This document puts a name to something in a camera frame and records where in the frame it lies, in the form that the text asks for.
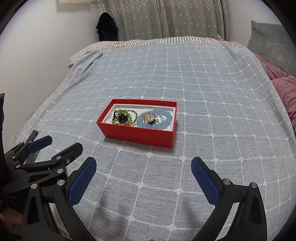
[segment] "bed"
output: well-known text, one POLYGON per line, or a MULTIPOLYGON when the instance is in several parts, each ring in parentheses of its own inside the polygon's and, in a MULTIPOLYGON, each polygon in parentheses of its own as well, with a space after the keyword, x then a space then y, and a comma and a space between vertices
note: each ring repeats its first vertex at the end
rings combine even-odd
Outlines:
POLYGON ((296 204, 296 139, 259 60, 242 45, 207 38, 119 45, 77 53, 67 78, 16 142, 33 129, 38 138, 52 136, 37 161, 80 142, 83 154, 68 166, 69 174, 88 156, 96 159, 97 172, 74 209, 97 240, 191 240, 214 209, 191 173, 196 156, 221 178, 258 184, 273 240, 296 204), (176 101, 174 147, 105 138, 96 120, 113 98, 176 101))

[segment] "bracelet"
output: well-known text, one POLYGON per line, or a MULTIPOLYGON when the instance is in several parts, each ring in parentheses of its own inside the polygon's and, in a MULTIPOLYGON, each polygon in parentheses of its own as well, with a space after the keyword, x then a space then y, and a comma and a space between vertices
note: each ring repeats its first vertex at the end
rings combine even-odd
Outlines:
POLYGON ((137 118, 138 118, 138 114, 134 110, 122 110, 119 107, 117 107, 114 110, 111 123, 114 125, 132 126, 135 124, 137 118), (135 113, 136 118, 134 119, 134 121, 132 121, 131 114, 128 113, 128 111, 135 113))
POLYGON ((142 128, 165 130, 171 125, 172 119, 173 117, 166 109, 154 109, 143 112, 137 118, 137 123, 138 126, 142 128))

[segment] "blue rubber pad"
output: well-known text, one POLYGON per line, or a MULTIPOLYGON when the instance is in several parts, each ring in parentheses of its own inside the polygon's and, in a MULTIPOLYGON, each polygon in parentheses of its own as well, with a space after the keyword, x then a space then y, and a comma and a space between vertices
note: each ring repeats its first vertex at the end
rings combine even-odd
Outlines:
POLYGON ((201 187, 205 197, 210 204, 219 204, 219 190, 213 183, 212 179, 209 177, 207 172, 203 169, 197 159, 193 159, 191 162, 191 171, 197 180, 199 186, 201 187))
POLYGON ((35 153, 52 144, 52 137, 45 136, 29 144, 28 152, 35 153))
POLYGON ((71 207, 80 202, 95 173, 96 160, 92 158, 69 189, 69 204, 71 207))

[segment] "striped pillow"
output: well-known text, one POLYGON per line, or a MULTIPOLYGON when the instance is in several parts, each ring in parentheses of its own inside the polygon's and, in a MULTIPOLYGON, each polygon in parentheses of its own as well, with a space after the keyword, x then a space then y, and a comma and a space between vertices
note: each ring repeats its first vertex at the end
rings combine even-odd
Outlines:
POLYGON ((220 41, 211 39, 211 38, 201 38, 201 37, 193 37, 193 36, 186 36, 186 37, 172 37, 166 39, 151 39, 151 40, 129 40, 129 41, 102 41, 91 44, 84 49, 80 50, 76 54, 74 54, 70 58, 69 68, 75 65, 80 58, 85 55, 86 53, 90 53, 93 50, 99 50, 101 52, 104 51, 114 51, 126 48, 132 48, 142 45, 150 45, 150 44, 176 44, 176 43, 211 43, 211 44, 219 44, 220 41))

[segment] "white wall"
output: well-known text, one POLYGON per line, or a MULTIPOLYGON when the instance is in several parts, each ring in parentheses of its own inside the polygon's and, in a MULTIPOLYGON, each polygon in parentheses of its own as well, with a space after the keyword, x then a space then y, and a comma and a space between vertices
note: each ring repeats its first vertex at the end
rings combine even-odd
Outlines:
POLYGON ((281 24, 275 14, 261 0, 227 0, 230 14, 230 41, 248 45, 251 20, 281 24))
POLYGON ((28 0, 0 36, 4 151, 28 116, 69 73, 69 58, 97 42, 100 9, 93 4, 28 0))

